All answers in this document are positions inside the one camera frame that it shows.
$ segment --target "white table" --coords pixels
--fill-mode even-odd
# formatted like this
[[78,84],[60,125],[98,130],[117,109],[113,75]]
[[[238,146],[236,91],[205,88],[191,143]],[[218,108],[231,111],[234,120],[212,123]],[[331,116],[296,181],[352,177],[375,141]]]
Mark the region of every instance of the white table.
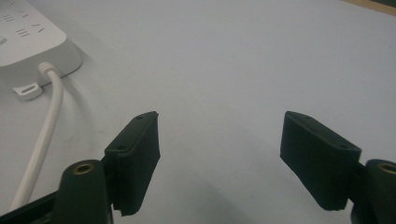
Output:
[[[396,161],[396,18],[342,1],[31,0],[77,45],[33,199],[141,113],[162,158],[143,207],[116,223],[350,223],[323,211],[279,158],[284,113],[305,113]],[[0,83],[0,213],[50,101]]]

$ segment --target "white cable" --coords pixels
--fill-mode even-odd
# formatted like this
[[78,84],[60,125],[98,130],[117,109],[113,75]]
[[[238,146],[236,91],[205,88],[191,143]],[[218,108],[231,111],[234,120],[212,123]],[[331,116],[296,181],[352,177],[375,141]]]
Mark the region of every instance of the white cable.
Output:
[[56,120],[61,110],[62,99],[64,98],[64,85],[58,75],[59,72],[50,63],[42,63],[39,65],[39,71],[42,76],[50,79],[52,82],[52,98],[49,103],[49,110],[38,136],[29,164],[23,174],[17,193],[12,201],[10,211],[29,203],[35,182],[40,174],[47,150],[50,145],[50,139],[55,129]]

